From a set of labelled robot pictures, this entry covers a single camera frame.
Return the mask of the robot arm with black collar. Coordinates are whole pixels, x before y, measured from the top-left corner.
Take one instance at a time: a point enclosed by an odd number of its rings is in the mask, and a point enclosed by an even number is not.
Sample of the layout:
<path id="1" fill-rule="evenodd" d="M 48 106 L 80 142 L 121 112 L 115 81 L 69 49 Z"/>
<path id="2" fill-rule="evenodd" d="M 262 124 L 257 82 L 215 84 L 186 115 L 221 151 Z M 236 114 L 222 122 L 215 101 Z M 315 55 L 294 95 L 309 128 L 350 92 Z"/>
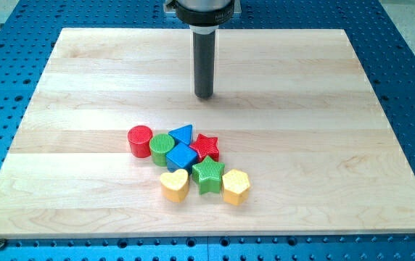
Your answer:
<path id="1" fill-rule="evenodd" d="M 240 0 L 165 0 L 163 10 L 193 26 L 210 27 L 241 13 Z"/>

